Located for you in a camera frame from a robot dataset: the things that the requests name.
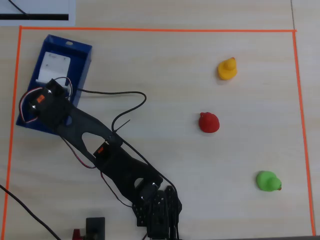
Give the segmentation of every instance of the wire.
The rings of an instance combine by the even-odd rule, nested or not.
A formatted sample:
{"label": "wire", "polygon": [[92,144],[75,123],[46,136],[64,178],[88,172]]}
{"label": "wire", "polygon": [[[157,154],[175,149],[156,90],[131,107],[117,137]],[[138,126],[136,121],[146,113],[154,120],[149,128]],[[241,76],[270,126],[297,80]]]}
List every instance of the wire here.
{"label": "wire", "polygon": [[57,81],[58,79],[66,79],[66,80],[68,80],[68,82],[70,84],[70,94],[69,94],[68,98],[70,98],[72,96],[73,92],[74,92],[70,78],[68,78],[67,76],[60,76],[60,77],[57,77],[57,78],[55,78],[53,80]]}
{"label": "wire", "polygon": [[137,108],[141,107],[147,100],[146,94],[144,94],[141,91],[118,91],[118,92],[103,92],[103,91],[90,91],[90,90],[85,90],[78,88],[79,91],[85,92],[85,93],[90,93],[90,94],[102,94],[102,95],[119,95],[119,94],[140,94],[144,96],[144,100],[137,106],[130,108],[127,111],[124,111],[120,113],[118,116],[114,118],[111,124],[111,130],[114,135],[117,135],[121,140],[123,141],[124,144],[126,144],[129,148],[131,148],[136,154],[139,155],[140,158],[142,158],[143,161],[145,161],[146,164],[149,165],[157,174],[159,174],[164,180],[166,180],[174,189],[175,195],[176,195],[176,223],[175,223],[175,230],[176,230],[176,236],[177,239],[179,239],[179,230],[178,230],[178,220],[179,220],[179,203],[178,203],[178,191],[176,186],[168,179],[166,178],[161,172],[159,172],[157,169],[155,169],[154,166],[151,165],[151,163],[140,153],[138,152],[131,144],[129,144],[127,141],[125,141],[122,137],[120,137],[118,134],[116,134],[115,130],[115,122],[123,115],[132,112],[133,110],[136,110]]}
{"label": "wire", "polygon": [[147,237],[147,235],[148,235],[148,233],[146,233],[146,234],[144,235],[144,237],[142,238],[142,240],[145,240],[146,237]]}
{"label": "wire", "polygon": [[17,5],[15,5],[12,0],[8,0],[16,9],[19,10],[20,13],[26,15],[27,17],[29,16],[25,11],[22,11],[21,8],[19,8]]}
{"label": "wire", "polygon": [[116,197],[116,199],[118,199],[118,201],[120,203],[122,203],[123,205],[129,207],[129,208],[132,208],[132,206],[129,206],[127,204],[125,204],[123,201],[120,200],[120,198],[117,196],[117,194],[112,190],[112,188],[110,187],[110,185],[107,183],[106,179],[104,178],[104,175],[102,173],[102,171],[100,172],[100,175],[101,175],[101,178],[103,179],[103,181],[105,182],[105,184],[109,187],[109,189],[111,190],[111,192],[113,193],[113,195]]}
{"label": "wire", "polygon": [[15,195],[13,195],[9,190],[7,190],[4,186],[0,184],[0,188],[5,191],[10,197],[12,197],[14,200],[16,200],[27,212],[31,215],[38,223],[40,223],[42,226],[45,227],[51,233],[57,240],[61,240],[60,237],[58,237],[57,234],[47,225],[45,224],[40,218],[38,218],[19,198],[17,198]]}
{"label": "wire", "polygon": [[64,137],[62,137],[62,136],[60,136],[60,138],[62,138],[62,140],[65,142],[65,144],[70,148],[70,150],[72,151],[72,153],[74,154],[74,156],[76,157],[76,159],[78,159],[79,160],[79,162],[83,165],[83,166],[85,166],[87,169],[95,169],[96,168],[96,166],[89,166],[89,165],[87,165],[87,164],[85,164],[81,159],[80,159],[80,157],[76,154],[76,152],[75,152],[75,150],[72,148],[72,146],[68,143],[68,141],[64,138]]}
{"label": "wire", "polygon": [[34,93],[34,92],[36,92],[36,91],[39,91],[39,90],[41,90],[41,89],[43,89],[43,88],[42,88],[42,87],[33,88],[33,89],[31,89],[30,91],[27,91],[26,93],[24,93],[24,94],[22,95],[22,97],[20,98],[20,101],[19,101],[19,113],[20,113],[20,116],[21,116],[22,121],[23,121],[25,124],[28,124],[28,123],[31,123],[31,122],[37,120],[38,117],[36,116],[35,118],[32,118],[32,119],[26,121],[26,120],[25,120],[25,117],[24,117],[24,113],[23,113],[23,111],[22,111],[22,105],[24,104],[24,101],[25,101],[26,97],[27,97],[29,94]]}
{"label": "wire", "polygon": [[117,132],[120,128],[122,128],[124,125],[126,125],[128,122],[130,122],[131,119],[129,119],[128,121],[126,121],[124,124],[122,124],[120,127],[118,127],[115,132]]}

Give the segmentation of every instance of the black cable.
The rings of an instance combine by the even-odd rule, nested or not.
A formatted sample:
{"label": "black cable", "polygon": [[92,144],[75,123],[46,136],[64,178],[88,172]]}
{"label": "black cable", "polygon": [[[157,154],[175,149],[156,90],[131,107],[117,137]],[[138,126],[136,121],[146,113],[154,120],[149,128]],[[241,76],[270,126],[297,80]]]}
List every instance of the black cable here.
{"label": "black cable", "polygon": [[291,13],[292,13],[292,23],[293,23],[293,29],[296,29],[295,27],[295,17],[294,17],[294,7],[291,0]]}
{"label": "black cable", "polygon": [[145,161],[146,164],[149,165],[157,174],[159,174],[164,180],[166,180],[174,189],[175,195],[176,195],[176,224],[175,224],[175,230],[176,230],[176,236],[177,239],[179,239],[179,230],[178,230],[178,219],[179,219],[179,203],[178,203],[178,191],[176,189],[176,186],[169,180],[167,179],[161,172],[159,172],[157,169],[155,169],[154,166],[151,165],[151,163],[140,153],[138,152],[133,146],[131,146],[127,141],[125,141],[122,137],[120,137],[118,134],[116,134],[115,131],[115,122],[123,115],[132,112],[133,110],[136,110],[137,108],[141,107],[147,100],[146,94],[144,94],[141,91],[118,91],[118,92],[104,92],[104,91],[90,91],[90,90],[85,90],[78,88],[79,91],[85,92],[85,93],[90,93],[90,94],[102,94],[102,95],[119,95],[119,94],[140,94],[144,96],[144,100],[137,106],[130,108],[127,111],[124,111],[120,113],[118,116],[114,118],[111,124],[111,130],[114,135],[117,135],[121,140],[123,141],[124,144],[126,144],[129,148],[131,148],[136,154],[139,155],[140,158],[142,158],[143,161]]}
{"label": "black cable", "polygon": [[20,7],[18,7],[17,5],[15,5],[15,3],[12,2],[12,0],[8,0],[8,1],[9,1],[16,9],[18,9],[20,13],[22,13],[22,14],[24,14],[24,15],[26,15],[26,16],[29,16],[25,11],[21,10]]}
{"label": "black cable", "polygon": [[10,197],[12,197],[14,200],[16,200],[27,212],[31,215],[38,223],[40,223],[42,226],[45,227],[51,233],[57,240],[61,240],[60,237],[58,237],[57,234],[55,234],[54,231],[50,227],[48,227],[47,224],[45,224],[43,221],[41,221],[19,198],[17,198],[15,195],[13,195],[9,190],[7,190],[4,186],[0,184],[0,188],[5,191]]}
{"label": "black cable", "polygon": [[142,240],[145,240],[146,237],[147,237],[147,235],[148,235],[148,233],[146,233],[146,234],[144,235],[144,237],[142,238]]}

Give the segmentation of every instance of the black stripe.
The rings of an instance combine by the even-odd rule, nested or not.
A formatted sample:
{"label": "black stripe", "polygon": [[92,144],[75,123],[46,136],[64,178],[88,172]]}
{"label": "black stripe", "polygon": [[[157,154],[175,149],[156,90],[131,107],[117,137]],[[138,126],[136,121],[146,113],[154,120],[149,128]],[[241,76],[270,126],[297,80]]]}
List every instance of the black stripe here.
{"label": "black stripe", "polygon": [[0,20],[57,20],[68,21],[69,14],[2,14]]}

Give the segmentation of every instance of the light wood surface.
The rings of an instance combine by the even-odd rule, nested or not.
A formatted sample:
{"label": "light wood surface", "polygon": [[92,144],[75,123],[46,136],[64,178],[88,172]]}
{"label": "light wood surface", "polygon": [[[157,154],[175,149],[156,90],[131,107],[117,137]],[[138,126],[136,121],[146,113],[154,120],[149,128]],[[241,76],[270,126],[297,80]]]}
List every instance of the light wood surface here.
{"label": "light wood surface", "polygon": [[297,51],[299,59],[305,127],[310,161],[315,226],[320,231],[320,2],[316,0],[294,0],[294,23],[297,29]]}
{"label": "light wood surface", "polygon": [[[16,66],[18,31],[16,27],[0,27],[0,184],[6,185],[12,97]],[[0,194],[0,222],[2,223],[4,194]]]}
{"label": "light wood surface", "polygon": [[[291,33],[28,30],[22,36],[18,96],[47,34],[94,46],[86,89],[147,94],[141,109],[119,121],[131,119],[119,134],[176,184],[183,239],[311,235]],[[240,71],[220,82],[215,69],[228,57],[237,58]],[[140,101],[84,94],[79,108],[110,126]],[[220,119],[214,135],[198,129],[205,111]],[[89,149],[98,144],[91,139]],[[254,177],[261,170],[275,171],[283,189],[258,190]],[[109,239],[144,235],[131,209],[56,136],[15,127],[10,187],[63,238],[93,216],[106,217]],[[50,238],[12,199],[8,212],[7,239]]]}
{"label": "light wood surface", "polygon": [[290,0],[77,0],[76,3],[79,27],[293,28]]}

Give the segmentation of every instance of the red toy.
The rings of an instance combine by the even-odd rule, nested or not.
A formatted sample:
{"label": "red toy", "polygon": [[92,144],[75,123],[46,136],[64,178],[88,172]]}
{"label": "red toy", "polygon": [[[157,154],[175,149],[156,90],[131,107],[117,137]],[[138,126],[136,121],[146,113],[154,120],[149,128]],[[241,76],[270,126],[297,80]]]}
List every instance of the red toy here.
{"label": "red toy", "polygon": [[220,127],[219,119],[210,112],[202,112],[200,113],[199,127],[205,133],[215,133]]}

